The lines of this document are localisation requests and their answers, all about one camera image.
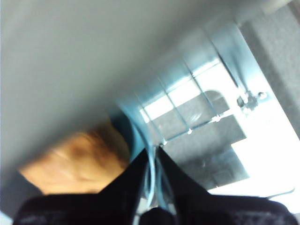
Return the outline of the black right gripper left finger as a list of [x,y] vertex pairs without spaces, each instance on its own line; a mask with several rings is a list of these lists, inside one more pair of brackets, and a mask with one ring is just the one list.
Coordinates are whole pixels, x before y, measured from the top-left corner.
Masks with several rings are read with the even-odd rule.
[[146,150],[97,194],[35,197],[16,215],[18,225],[129,225],[141,195]]

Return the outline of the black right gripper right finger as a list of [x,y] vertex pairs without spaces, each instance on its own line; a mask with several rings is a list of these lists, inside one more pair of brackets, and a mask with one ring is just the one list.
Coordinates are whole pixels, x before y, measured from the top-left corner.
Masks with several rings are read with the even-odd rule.
[[253,196],[212,195],[162,149],[158,158],[167,176],[182,225],[293,225],[281,203]]

